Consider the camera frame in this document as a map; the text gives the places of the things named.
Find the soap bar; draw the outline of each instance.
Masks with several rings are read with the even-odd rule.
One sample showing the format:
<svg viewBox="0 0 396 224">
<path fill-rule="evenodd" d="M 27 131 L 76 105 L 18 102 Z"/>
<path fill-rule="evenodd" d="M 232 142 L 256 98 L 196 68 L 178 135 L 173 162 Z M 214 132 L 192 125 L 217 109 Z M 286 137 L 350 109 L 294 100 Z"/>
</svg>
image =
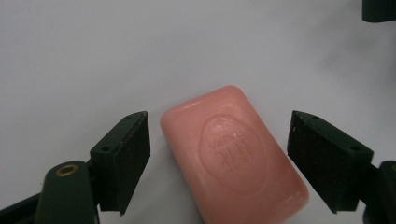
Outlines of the soap bar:
<svg viewBox="0 0 396 224">
<path fill-rule="evenodd" d="M 235 86 L 167 110 L 161 127 L 206 224 L 282 223 L 307 203 L 304 182 Z"/>
</svg>

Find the embossed logo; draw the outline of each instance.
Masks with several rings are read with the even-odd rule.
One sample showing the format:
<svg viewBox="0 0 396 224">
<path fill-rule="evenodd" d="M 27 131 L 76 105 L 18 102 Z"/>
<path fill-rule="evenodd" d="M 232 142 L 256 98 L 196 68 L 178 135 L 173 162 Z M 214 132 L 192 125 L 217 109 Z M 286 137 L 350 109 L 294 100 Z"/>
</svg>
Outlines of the embossed logo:
<svg viewBox="0 0 396 224">
<path fill-rule="evenodd" d="M 216 115 L 202 129 L 200 155 L 220 184 L 239 194 L 253 194 L 266 179 L 266 157 L 254 130 L 230 116 Z"/>
</svg>

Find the white surface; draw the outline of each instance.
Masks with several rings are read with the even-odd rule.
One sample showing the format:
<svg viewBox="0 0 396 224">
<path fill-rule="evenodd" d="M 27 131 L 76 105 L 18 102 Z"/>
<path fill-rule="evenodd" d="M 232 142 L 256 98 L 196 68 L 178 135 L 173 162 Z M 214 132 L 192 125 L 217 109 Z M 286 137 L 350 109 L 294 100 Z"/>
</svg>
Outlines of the white surface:
<svg viewBox="0 0 396 224">
<path fill-rule="evenodd" d="M 361 1 L 1 1 L 0 208 L 45 173 L 147 110 L 152 156 L 124 217 L 202 223 L 163 138 L 167 108 L 240 87 L 286 149 L 291 110 L 320 116 L 396 160 L 395 22 L 361 20 Z M 310 189 L 288 223 L 361 223 Z"/>
</svg>

